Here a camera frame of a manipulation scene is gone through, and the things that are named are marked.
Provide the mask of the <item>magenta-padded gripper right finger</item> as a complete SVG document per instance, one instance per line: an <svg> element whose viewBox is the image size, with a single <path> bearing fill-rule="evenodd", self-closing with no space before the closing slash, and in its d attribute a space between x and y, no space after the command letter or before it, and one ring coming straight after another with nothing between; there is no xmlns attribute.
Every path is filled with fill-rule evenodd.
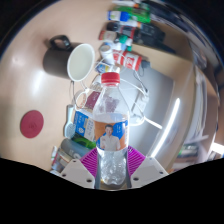
<svg viewBox="0 0 224 224"><path fill-rule="evenodd" d="M128 186L140 188L168 175L166 170L153 157L146 157L129 146L127 150Z"/></svg>

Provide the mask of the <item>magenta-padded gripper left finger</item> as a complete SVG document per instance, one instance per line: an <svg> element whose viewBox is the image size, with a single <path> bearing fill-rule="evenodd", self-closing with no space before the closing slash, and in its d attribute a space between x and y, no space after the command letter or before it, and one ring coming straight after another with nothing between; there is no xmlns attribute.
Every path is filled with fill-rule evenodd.
<svg viewBox="0 0 224 224"><path fill-rule="evenodd" d="M94 148L81 159L72 159L60 176L84 188L93 189L98 172L98 154Z"/></svg>

